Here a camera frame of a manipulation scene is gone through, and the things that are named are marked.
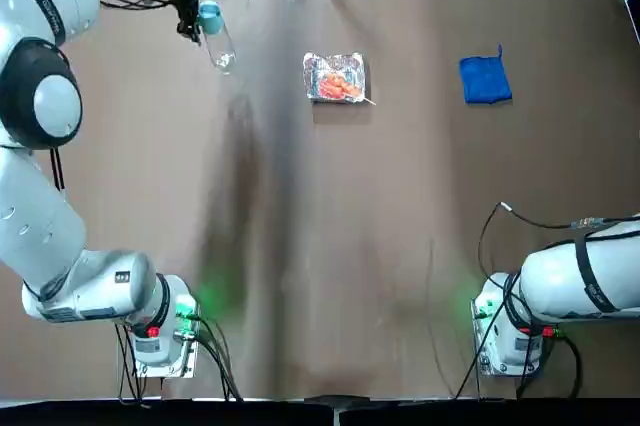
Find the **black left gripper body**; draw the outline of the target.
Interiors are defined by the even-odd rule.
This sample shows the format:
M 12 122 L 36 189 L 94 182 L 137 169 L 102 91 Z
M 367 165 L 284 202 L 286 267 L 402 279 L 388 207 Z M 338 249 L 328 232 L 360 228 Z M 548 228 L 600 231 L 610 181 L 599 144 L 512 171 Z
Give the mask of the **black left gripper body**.
M 198 31 L 199 0 L 169 0 L 178 14 L 178 31 Z

